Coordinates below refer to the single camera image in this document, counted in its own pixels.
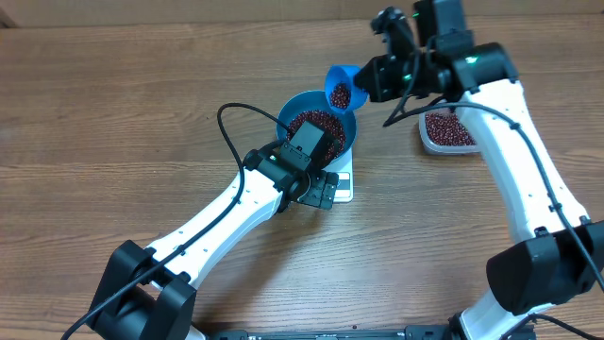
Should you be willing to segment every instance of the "plastic container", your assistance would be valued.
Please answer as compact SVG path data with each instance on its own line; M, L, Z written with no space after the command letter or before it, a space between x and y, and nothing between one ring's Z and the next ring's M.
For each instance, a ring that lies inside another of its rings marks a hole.
M328 104L325 92L316 90L303 92L294 96L283 106L283 109L281 109L281 112L277 118L286 125L289 125L293 119L298 116L298 114L311 110L329 112L337 115L337 117L342 121L342 125L344 126L344 134L346 135L346 143L344 144L344 151L342 154L331 161L330 164L333 164L334 162L337 162L343 155L345 155L357 140L357 118L355 117L355 113L354 111L349 110L345 113L336 114L336 112L332 110ZM287 138L287 131L280 125L277 125L277 138Z
M360 70L361 68L357 65L331 66L325 78L325 97L327 104L332 111L339 114L344 114L348 111L354 111L365 104L369 94L354 85L354 77ZM346 109L331 106L331 102L329 100L329 96L333 92L333 89L335 89L335 87L340 83L344 83L350 90L350 104L348 104Z
M449 146L438 145L432 142L428 136L428 130L426 129L426 115L431 113L432 111L429 111L419 115L419 136L422 139L422 144L424 145L424 149L428 154L440 156L458 156L480 152L478 145Z

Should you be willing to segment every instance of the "white scale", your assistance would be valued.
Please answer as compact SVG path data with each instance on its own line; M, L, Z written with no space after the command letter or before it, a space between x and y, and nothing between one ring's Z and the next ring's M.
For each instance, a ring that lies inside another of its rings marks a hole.
M333 198L335 203L348 203L353 196L352 180L352 147L344 153L336 162L326 166L324 169L328 172L338 173L338 188L336 196Z

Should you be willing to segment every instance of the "container of beans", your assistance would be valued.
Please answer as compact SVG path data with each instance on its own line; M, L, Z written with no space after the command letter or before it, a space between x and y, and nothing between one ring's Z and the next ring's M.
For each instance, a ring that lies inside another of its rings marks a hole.
M467 155L480 151L457 115L449 109L420 114L419 135L430 155Z
M354 77L361 70L357 65L333 65L325 78L325 96L336 113L354 111L367 101L369 95L354 86Z
M311 121L338 139L340 147L338 150L335 148L329 150L325 166L338 161L357 139L357 119L354 112L352 110L344 113L334 112L323 91L308 91L294 96L283 106L278 119L293 131L297 131L304 122ZM285 128L277 125L278 139L290 141L292 137L293 135Z

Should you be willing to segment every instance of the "wood grain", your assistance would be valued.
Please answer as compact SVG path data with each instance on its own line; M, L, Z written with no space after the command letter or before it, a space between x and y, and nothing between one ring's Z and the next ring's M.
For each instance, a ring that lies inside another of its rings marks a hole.
M480 42L512 55L550 155L594 220L604 218L601 18L470 20ZM112 250L150 243L222 192L236 168L220 105L277 114L321 88L329 65L383 53L365 20L12 29L0 47L0 339L59 338ZM295 206L252 230L199 291L203 330L443 323L481 295L486 261L510 245L499 193L480 157L426 156L416 120L383 129L393 105L357 112L354 201ZM225 124L241 154L274 136L244 110ZM604 334L602 301L594 289L551 314Z
M416 0L0 0L18 27L371 19ZM597 14L603 0L464 0L468 15Z

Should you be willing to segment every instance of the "white container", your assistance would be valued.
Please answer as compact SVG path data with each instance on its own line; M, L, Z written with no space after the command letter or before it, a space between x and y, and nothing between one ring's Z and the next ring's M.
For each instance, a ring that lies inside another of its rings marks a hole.
M431 111L428 111L419 115L419 136L422 139L422 144L424 145L424 149L428 154L440 156L458 156L480 152L478 145L448 146L438 145L432 142L432 140L430 140L428 137L428 130L426 129L426 115L431 113Z

